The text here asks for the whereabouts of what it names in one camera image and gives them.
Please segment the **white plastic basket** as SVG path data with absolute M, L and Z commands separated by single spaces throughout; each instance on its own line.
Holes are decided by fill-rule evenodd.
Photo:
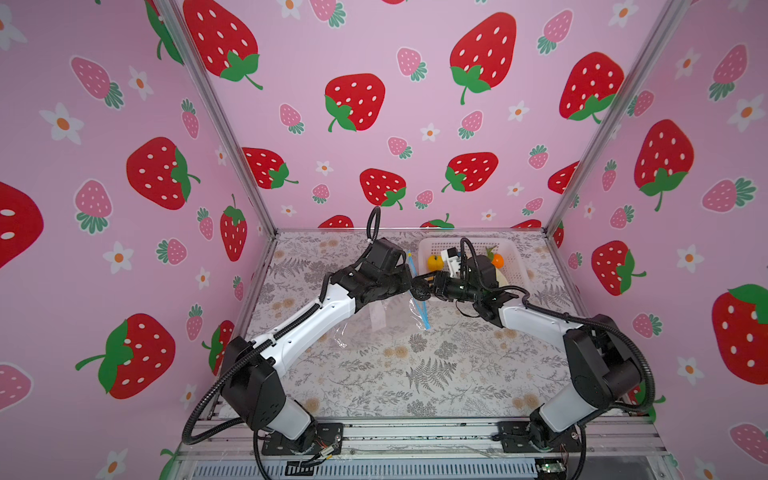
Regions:
M 510 284 L 532 290 L 532 284 L 528 278 L 524 262 L 512 240 L 491 237 L 470 237 L 478 254 L 486 254 L 488 247 L 496 247 L 495 252 L 502 255 L 505 265 L 500 270 L 507 277 Z M 459 248 L 459 237 L 427 237 L 418 244 L 417 267 L 420 274 L 427 273 L 426 260 L 430 255 L 440 254 L 442 250 L 451 247 Z

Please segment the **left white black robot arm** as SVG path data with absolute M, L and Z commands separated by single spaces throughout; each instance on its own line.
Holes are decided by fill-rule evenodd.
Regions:
M 411 279 L 404 250 L 387 239 L 371 241 L 351 265 L 327 273 L 318 297 L 296 314 L 251 340 L 240 336 L 231 340 L 225 349 L 225 371 L 190 414 L 182 443 L 196 445 L 244 424 L 253 432 L 279 433 L 296 452 L 309 451 L 317 442 L 317 422 L 299 402 L 287 397 L 282 378 L 325 333 L 368 304 L 408 292 Z M 216 396 L 237 417 L 195 434 L 195 424 Z

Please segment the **clear zip top bag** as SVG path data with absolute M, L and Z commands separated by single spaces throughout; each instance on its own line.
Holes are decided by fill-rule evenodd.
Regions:
M 410 253 L 405 253 L 414 278 L 414 259 Z M 326 275 L 329 285 L 333 285 L 332 274 L 338 270 Z M 426 303 L 416 300 L 411 288 L 406 293 L 370 303 L 358 312 L 355 312 L 355 300 L 351 299 L 353 315 L 330 330 L 331 338 L 339 348 L 364 350 L 382 342 L 387 336 L 407 337 L 430 328 Z

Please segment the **black round toy food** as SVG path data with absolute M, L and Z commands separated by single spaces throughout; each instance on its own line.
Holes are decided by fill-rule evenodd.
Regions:
M 426 301 L 431 298 L 431 293 L 428 286 L 416 285 L 412 289 L 412 294 L 414 298 L 419 301 Z

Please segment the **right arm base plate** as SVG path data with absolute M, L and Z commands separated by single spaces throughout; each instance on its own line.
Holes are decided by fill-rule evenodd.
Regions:
M 545 424 L 529 421 L 501 421 L 491 436 L 505 453 L 578 453 L 581 441 L 574 427 L 552 432 Z

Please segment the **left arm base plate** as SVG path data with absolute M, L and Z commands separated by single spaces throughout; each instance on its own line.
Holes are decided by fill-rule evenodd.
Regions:
M 297 439 L 289 439 L 277 431 L 267 433 L 260 453 L 266 456 L 335 455 L 341 452 L 343 433 L 343 423 L 314 421 Z

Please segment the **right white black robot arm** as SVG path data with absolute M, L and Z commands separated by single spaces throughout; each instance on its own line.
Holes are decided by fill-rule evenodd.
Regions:
M 524 287 L 495 280 L 490 262 L 479 256 L 461 258 L 453 274 L 415 277 L 411 292 L 419 300 L 469 303 L 484 321 L 537 337 L 565 354 L 569 380 L 529 417 L 529 442 L 541 451 L 610 410 L 645 414 L 653 406 L 655 382 L 647 359 L 605 315 L 580 318 L 536 305 Z

